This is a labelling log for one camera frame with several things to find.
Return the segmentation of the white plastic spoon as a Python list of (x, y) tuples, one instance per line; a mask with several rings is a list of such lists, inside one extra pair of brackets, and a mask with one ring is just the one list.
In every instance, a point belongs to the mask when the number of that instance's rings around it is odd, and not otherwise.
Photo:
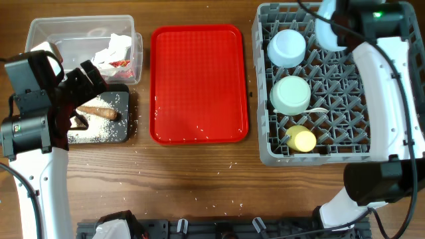
[(278, 110), (274, 109), (273, 112), (274, 113), (277, 113), (277, 114), (284, 114), (284, 115), (289, 115), (289, 116), (296, 116), (296, 115), (299, 115), (299, 114), (310, 114), (310, 113), (324, 113), (324, 114), (327, 114), (329, 112), (329, 110), (327, 110), (325, 108), (312, 108), (310, 110), (304, 110), (304, 111), (298, 112), (298, 113), (285, 114), (285, 113), (279, 112)]

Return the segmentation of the small light blue plate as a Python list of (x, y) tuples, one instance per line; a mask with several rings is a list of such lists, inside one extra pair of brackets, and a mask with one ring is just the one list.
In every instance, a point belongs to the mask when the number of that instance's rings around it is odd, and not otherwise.
[(291, 29), (279, 31), (267, 47), (270, 61), (284, 68), (300, 65), (305, 57), (305, 51), (306, 41), (303, 35)]

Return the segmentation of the pile of white rice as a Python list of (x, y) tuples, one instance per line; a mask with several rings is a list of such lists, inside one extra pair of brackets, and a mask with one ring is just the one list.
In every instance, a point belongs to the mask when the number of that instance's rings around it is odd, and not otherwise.
[(110, 108), (117, 111), (118, 116), (112, 121), (76, 110), (88, 122), (88, 129), (68, 131), (69, 143), (120, 143), (128, 138), (129, 94), (127, 92), (106, 92), (83, 106)]

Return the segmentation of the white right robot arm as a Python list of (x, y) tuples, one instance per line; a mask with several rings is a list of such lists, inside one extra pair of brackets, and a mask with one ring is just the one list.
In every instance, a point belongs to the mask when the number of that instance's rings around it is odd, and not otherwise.
[(401, 3), (324, 1), (314, 16), (319, 45), (353, 56), (371, 134), (370, 161), (345, 167), (342, 190), (318, 209), (320, 223), (344, 229), (407, 197), (406, 229), (424, 187), (424, 135), (409, 73), (408, 14)]

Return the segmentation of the red snack wrapper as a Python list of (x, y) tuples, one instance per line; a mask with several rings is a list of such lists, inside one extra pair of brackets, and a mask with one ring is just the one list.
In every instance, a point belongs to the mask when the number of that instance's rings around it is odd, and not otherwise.
[[(119, 60), (115, 62), (109, 62), (106, 66), (111, 66), (113, 68), (125, 68), (129, 65), (130, 60)], [(134, 71), (130, 68), (127, 70), (118, 70), (112, 72), (112, 77), (115, 78), (133, 78), (135, 76)]]

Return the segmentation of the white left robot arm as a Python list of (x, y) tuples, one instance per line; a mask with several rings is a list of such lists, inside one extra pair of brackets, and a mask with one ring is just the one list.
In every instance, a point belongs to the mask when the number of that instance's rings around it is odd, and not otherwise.
[(47, 59), (5, 65), (13, 87), (10, 113), (1, 125), (1, 168), (15, 178), (24, 238), (73, 238), (66, 174), (67, 133), (77, 107), (105, 92), (108, 85), (89, 61), (55, 74)]

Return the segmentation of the white tissue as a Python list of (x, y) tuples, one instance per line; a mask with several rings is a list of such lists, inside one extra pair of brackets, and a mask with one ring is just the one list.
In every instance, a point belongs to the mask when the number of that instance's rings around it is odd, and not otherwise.
[(108, 48), (97, 52), (92, 58), (93, 65), (103, 76), (112, 76), (112, 72), (118, 71), (119, 68), (106, 66), (107, 63), (119, 60), (129, 60), (127, 59), (127, 53), (131, 48), (131, 44), (131, 37), (112, 33)]

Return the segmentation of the yellow plastic cup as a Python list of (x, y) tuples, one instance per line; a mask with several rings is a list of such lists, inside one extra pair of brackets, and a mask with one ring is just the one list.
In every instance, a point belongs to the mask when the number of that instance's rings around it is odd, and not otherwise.
[(286, 135), (290, 137), (286, 145), (299, 152), (309, 152), (317, 144), (316, 136), (302, 125), (291, 126), (287, 130)]

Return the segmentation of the large light blue plate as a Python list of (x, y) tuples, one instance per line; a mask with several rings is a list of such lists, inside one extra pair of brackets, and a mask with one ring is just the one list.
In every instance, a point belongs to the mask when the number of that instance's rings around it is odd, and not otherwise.
[[(336, 0), (323, 0), (319, 6), (317, 15), (330, 20), (336, 10)], [(331, 52), (343, 51), (347, 47), (339, 46), (337, 35), (333, 32), (331, 25), (320, 19), (315, 20), (315, 36), (321, 48)]]

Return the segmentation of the light green rice bowl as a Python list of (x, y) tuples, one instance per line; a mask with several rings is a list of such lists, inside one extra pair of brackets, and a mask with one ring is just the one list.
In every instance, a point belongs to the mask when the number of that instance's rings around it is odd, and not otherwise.
[(295, 116), (309, 106), (311, 88), (299, 76), (286, 76), (277, 81), (270, 90), (270, 102), (274, 113)]

